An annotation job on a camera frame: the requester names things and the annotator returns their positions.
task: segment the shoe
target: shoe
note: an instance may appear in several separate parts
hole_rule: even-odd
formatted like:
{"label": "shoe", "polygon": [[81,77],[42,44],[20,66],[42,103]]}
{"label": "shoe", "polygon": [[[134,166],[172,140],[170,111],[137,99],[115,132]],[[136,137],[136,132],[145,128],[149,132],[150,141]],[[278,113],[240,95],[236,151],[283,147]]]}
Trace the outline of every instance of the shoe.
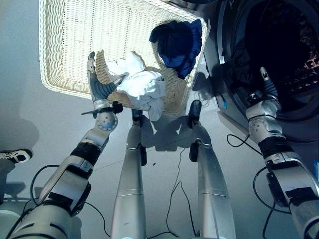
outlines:
{"label": "shoe", "polygon": [[18,149],[12,151],[1,151],[0,159],[10,160],[12,163],[25,163],[33,156],[32,152],[28,149]]}
{"label": "shoe", "polygon": [[192,122],[199,121],[199,115],[201,111],[201,101],[194,100],[189,109],[188,113],[188,127],[192,128]]}

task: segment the wire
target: wire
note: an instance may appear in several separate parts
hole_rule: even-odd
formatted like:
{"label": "wire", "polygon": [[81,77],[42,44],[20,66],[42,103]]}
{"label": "wire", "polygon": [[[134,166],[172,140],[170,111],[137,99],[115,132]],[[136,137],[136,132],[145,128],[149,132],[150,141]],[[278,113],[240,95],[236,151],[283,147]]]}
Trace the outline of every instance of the wire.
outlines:
{"label": "wire", "polygon": [[31,211],[32,211],[32,209],[28,209],[28,210],[26,210],[25,212],[23,212],[23,213],[21,214],[21,216],[18,218],[18,220],[16,220],[16,222],[15,222],[14,225],[12,226],[10,232],[8,233],[8,235],[6,236],[5,239],[8,239],[8,238],[11,236],[11,234],[13,233],[14,229],[16,228],[16,226],[18,226],[19,222],[21,222],[22,219],[23,219],[29,212],[31,212]]}
{"label": "wire", "polygon": [[265,221],[265,224],[264,224],[264,228],[263,228],[263,239],[267,239],[266,236],[265,236],[265,234],[266,234],[266,229],[267,229],[269,219],[270,219],[270,217],[271,217],[271,214],[272,214],[273,211],[274,211],[275,206],[276,206],[276,202],[274,201],[273,206],[272,206],[272,210],[270,210],[270,212],[268,213],[268,216],[267,216],[266,221]]}
{"label": "wire", "polygon": [[[231,144],[231,143],[229,142],[229,137],[230,137],[230,136],[232,136],[232,137],[234,137],[234,138],[240,140],[241,143],[240,143],[239,145],[233,145],[233,144]],[[246,141],[248,140],[248,138],[249,138],[249,134],[245,137],[244,140],[242,140],[240,137],[238,137],[238,136],[236,136],[236,135],[234,135],[234,134],[228,134],[226,139],[227,139],[227,143],[228,143],[230,146],[234,147],[234,148],[240,147],[240,146],[242,146],[243,144],[245,144],[245,145],[247,145],[248,147],[250,147],[253,151],[255,151],[256,153],[262,155],[262,153],[259,152],[258,150],[256,150],[253,146],[251,146],[250,144],[246,143]]]}
{"label": "wire", "polygon": [[34,175],[32,181],[31,181],[31,185],[30,185],[30,197],[31,197],[31,200],[33,201],[33,203],[38,206],[39,204],[35,201],[35,198],[34,198],[34,195],[33,195],[33,185],[34,185],[34,182],[35,182],[35,179],[37,178],[37,176],[39,175],[39,173],[43,170],[43,169],[46,169],[46,168],[57,168],[59,167],[59,165],[46,165],[42,168],[39,169],[39,171],[37,171],[37,173]]}
{"label": "wire", "polygon": [[108,237],[111,237],[108,233],[107,233],[107,231],[106,231],[106,229],[105,229],[105,218],[104,218],[104,216],[103,216],[103,214],[100,212],[100,210],[98,210],[95,206],[93,206],[92,204],[90,204],[90,203],[88,203],[88,202],[85,202],[86,204],[88,204],[88,205],[90,205],[92,208],[94,208],[100,215],[101,215],[101,217],[102,217],[102,219],[103,219],[103,223],[104,223],[104,232],[105,232],[105,234],[108,236]]}
{"label": "wire", "polygon": [[191,226],[192,226],[192,229],[193,229],[193,233],[194,233],[194,236],[196,236],[196,231],[195,231],[195,227],[194,227],[194,221],[193,221],[193,216],[191,214],[191,208],[190,208],[190,203],[189,203],[189,199],[188,199],[188,196],[186,195],[185,193],[185,190],[183,188],[183,185],[182,185],[182,182],[179,181],[174,189],[174,191],[176,190],[176,188],[178,187],[178,185],[180,184],[180,188],[182,189],[186,199],[187,199],[187,203],[188,203],[188,210],[189,210],[189,215],[190,215],[190,221],[191,221]]}
{"label": "wire", "polygon": [[266,12],[266,10],[267,10],[267,8],[268,8],[270,2],[271,2],[271,0],[269,0],[268,3],[266,4],[266,6],[265,6],[265,8],[264,8],[264,10],[263,10],[263,13],[262,13],[261,16],[260,16],[259,23],[261,23],[261,19],[263,18],[263,16],[264,16],[264,14],[265,14],[265,12]]}
{"label": "wire", "polygon": [[150,238],[147,238],[147,239],[157,238],[157,237],[159,237],[160,235],[163,235],[163,234],[172,234],[172,233],[171,232],[163,232],[163,233],[159,233],[159,234],[157,234],[155,236],[152,236]]}
{"label": "wire", "polygon": [[24,211],[25,211],[25,207],[26,207],[26,205],[29,203],[29,202],[31,202],[32,201],[32,199],[30,199],[29,201],[27,201],[25,204],[24,204],[24,207],[23,207],[23,213],[24,213]]}
{"label": "wire", "polygon": [[263,172],[265,169],[267,169],[267,167],[263,167],[262,169],[260,169],[260,170],[256,173],[256,175],[255,175],[255,177],[254,177],[253,190],[254,190],[255,196],[256,196],[257,199],[258,199],[262,204],[264,204],[267,208],[269,208],[269,209],[271,209],[271,210],[273,210],[273,211],[279,212],[279,213],[291,214],[291,212],[278,210],[278,209],[276,209],[276,208],[273,208],[273,207],[269,206],[267,203],[265,203],[265,202],[259,197],[259,195],[258,195],[258,193],[257,193],[257,191],[256,191],[256,179],[257,179],[258,175],[259,175],[261,172]]}
{"label": "wire", "polygon": [[185,195],[185,197],[186,197],[186,199],[187,199],[188,209],[189,209],[189,214],[190,214],[190,221],[191,221],[193,233],[194,233],[194,235],[196,236],[195,227],[194,227],[194,221],[193,221],[193,217],[192,217],[192,213],[191,213],[191,208],[190,208],[190,203],[189,203],[188,196],[187,196],[187,194],[186,194],[186,192],[185,192],[185,190],[184,190],[184,188],[183,188],[183,186],[182,186],[182,182],[181,182],[181,181],[177,182],[178,177],[179,177],[179,173],[180,173],[181,154],[184,152],[184,150],[185,150],[185,148],[179,153],[178,173],[177,173],[177,176],[176,176],[176,180],[175,180],[175,183],[174,183],[172,192],[171,192],[171,194],[170,194],[169,207],[168,207],[168,211],[167,211],[167,214],[166,214],[166,227],[167,227],[167,229],[168,229],[168,232],[169,232],[170,234],[172,234],[174,237],[177,237],[177,238],[178,238],[179,236],[178,236],[177,234],[175,234],[174,232],[172,232],[172,231],[170,230],[169,226],[168,226],[168,216],[169,216],[169,211],[170,211],[170,208],[171,208],[171,201],[172,201],[173,194],[174,194],[174,192],[175,192],[175,190],[176,190],[176,188],[178,187],[179,184],[180,184],[180,187],[181,187],[181,189],[182,189],[182,191],[183,191],[183,193],[184,193],[184,195]]}

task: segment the clothing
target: clothing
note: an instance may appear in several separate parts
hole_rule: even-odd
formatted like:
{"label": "clothing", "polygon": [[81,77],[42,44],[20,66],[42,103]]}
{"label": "clothing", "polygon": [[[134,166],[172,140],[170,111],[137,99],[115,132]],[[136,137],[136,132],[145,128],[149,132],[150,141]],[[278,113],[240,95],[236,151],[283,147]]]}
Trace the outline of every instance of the clothing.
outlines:
{"label": "clothing", "polygon": [[159,56],[166,67],[176,69],[178,77],[185,79],[192,71],[195,58],[200,53],[201,34],[199,19],[192,23],[171,21],[155,27],[151,32],[150,41],[159,42]]}
{"label": "clothing", "polygon": [[10,160],[0,158],[0,204],[3,202],[6,175],[15,168],[14,163]]}
{"label": "clothing", "polygon": [[125,60],[108,61],[105,70],[111,75],[127,73],[117,91],[127,94],[134,107],[148,110],[151,121],[161,117],[164,110],[161,97],[166,95],[166,90],[159,72],[146,71],[141,58],[133,52]]}

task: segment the wicker basket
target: wicker basket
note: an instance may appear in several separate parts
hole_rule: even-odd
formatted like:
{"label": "wicker basket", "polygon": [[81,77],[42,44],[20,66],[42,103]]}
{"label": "wicker basket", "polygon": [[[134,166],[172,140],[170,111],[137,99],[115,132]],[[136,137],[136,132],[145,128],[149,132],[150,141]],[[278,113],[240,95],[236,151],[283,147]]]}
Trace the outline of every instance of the wicker basket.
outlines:
{"label": "wicker basket", "polygon": [[[125,58],[129,51],[142,57],[147,69],[159,71],[166,81],[164,113],[184,109],[197,64],[207,36],[202,21],[202,50],[192,72],[183,80],[174,69],[165,67],[157,45],[149,42],[158,25],[177,21],[192,22],[198,17],[160,0],[41,0],[39,1],[39,52],[41,80],[50,90],[91,98],[87,83],[87,57],[96,56],[96,71],[102,83],[109,79],[105,61]],[[125,94],[113,92],[110,101],[132,108]]]}

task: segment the gray floor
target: gray floor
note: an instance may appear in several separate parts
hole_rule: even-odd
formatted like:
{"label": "gray floor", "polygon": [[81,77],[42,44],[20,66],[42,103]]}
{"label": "gray floor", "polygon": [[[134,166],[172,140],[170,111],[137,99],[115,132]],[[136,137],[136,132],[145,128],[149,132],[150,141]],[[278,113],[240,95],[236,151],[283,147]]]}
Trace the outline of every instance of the gray floor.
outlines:
{"label": "gray floor", "polygon": [[[92,109],[90,100],[56,93],[46,89],[40,80],[38,62],[38,3],[37,0],[2,0],[0,2],[0,149],[30,148],[34,157],[17,165],[8,175],[8,198],[0,209],[20,213],[29,199],[29,186],[36,171],[46,164],[59,164],[71,152],[94,120],[80,114]],[[210,91],[201,82],[190,100],[203,101],[202,124],[209,132],[214,150],[220,160],[234,212],[236,234],[239,239],[258,239],[269,212],[255,198],[252,191],[254,174],[264,166],[262,158],[243,146],[232,148],[226,142],[230,131],[219,121],[214,100],[207,101]],[[95,166],[90,178],[92,191],[88,202],[100,209],[110,231],[117,184],[124,158],[125,141],[130,128],[131,112],[125,109],[118,116],[119,125]],[[147,213],[147,235],[166,231],[165,216],[169,194],[176,174],[179,154],[179,179],[189,196],[195,228],[197,215],[197,165],[188,159],[190,130],[185,117],[172,119],[163,116],[155,123],[146,122],[143,129],[148,164],[143,167],[143,183]],[[43,186],[53,169],[41,173],[35,183]],[[257,183],[262,198],[272,203],[265,175]],[[90,207],[73,219],[71,238],[105,238],[100,216]],[[180,236],[191,237],[189,213],[181,190],[174,195],[169,217],[171,229]],[[267,236],[270,239],[297,239],[290,216],[273,213]]]}

